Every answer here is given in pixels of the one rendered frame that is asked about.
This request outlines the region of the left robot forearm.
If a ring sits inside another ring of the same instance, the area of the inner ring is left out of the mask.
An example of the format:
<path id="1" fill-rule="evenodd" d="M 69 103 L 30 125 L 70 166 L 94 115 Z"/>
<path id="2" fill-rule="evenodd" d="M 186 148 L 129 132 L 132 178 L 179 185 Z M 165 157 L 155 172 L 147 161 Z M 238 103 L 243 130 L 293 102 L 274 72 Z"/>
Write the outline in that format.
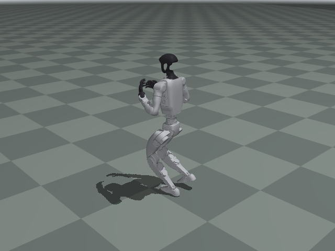
<path id="1" fill-rule="evenodd" d="M 144 95 L 144 98 L 141 98 L 139 95 L 139 101 L 142 103 L 142 105 L 144 106 L 145 111 L 148 114 L 152 114 L 153 113 L 153 105 L 149 102 L 149 100 L 146 98 L 146 95 Z"/>

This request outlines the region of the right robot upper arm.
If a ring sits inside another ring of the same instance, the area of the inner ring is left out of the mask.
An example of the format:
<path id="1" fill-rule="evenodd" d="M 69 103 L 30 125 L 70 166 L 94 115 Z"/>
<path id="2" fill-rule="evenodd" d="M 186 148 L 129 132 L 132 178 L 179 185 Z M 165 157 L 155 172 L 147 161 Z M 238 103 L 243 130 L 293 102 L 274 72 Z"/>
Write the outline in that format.
<path id="1" fill-rule="evenodd" d="M 188 89 L 186 86 L 186 79 L 184 77 L 180 77 L 183 81 L 183 103 L 187 103 L 190 99 Z"/>

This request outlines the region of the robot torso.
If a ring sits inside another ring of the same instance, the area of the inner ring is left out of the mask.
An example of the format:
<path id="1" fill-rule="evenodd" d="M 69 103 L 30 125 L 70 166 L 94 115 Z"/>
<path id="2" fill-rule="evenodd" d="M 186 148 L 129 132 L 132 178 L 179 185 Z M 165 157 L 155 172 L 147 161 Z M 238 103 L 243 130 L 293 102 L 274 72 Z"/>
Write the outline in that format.
<path id="1" fill-rule="evenodd" d="M 179 76 L 177 76 L 177 79 L 168 79 L 167 77 L 159 81 L 166 82 L 166 91 L 162 95 L 160 107 L 162 113 L 166 115 L 166 122 L 163 124 L 162 129 L 163 131 L 168 129 L 170 131 L 169 138 L 172 138 L 180 131 L 180 122 L 177 121 L 175 115 L 182 111 L 183 81 Z"/>

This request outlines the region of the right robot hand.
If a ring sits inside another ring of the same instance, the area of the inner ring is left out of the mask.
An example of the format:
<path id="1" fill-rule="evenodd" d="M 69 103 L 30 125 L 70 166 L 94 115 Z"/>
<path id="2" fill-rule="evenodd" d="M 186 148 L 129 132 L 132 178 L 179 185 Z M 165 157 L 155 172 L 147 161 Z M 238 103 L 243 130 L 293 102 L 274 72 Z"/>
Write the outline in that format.
<path id="1" fill-rule="evenodd" d="M 155 80 L 149 80 L 149 81 L 147 81 L 146 82 L 146 88 L 147 87 L 149 87 L 149 88 L 153 88 L 154 87 L 154 85 L 155 85 L 155 83 L 158 83 L 157 81 L 155 81 Z M 149 85 L 149 86 L 147 86 L 147 85 Z"/>

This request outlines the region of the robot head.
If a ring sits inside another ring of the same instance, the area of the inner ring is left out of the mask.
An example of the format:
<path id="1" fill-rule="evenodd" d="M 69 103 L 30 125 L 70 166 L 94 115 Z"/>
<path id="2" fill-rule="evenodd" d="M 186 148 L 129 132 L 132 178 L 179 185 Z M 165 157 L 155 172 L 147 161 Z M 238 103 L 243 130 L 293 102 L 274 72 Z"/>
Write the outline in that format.
<path id="1" fill-rule="evenodd" d="M 177 57 L 174 54 L 164 54 L 159 58 L 161 63 L 161 69 L 163 73 L 166 73 L 168 79 L 177 79 L 178 77 L 175 76 L 173 70 L 170 70 L 170 65 L 178 61 Z M 164 64 L 167 63 L 167 68 L 164 70 Z"/>

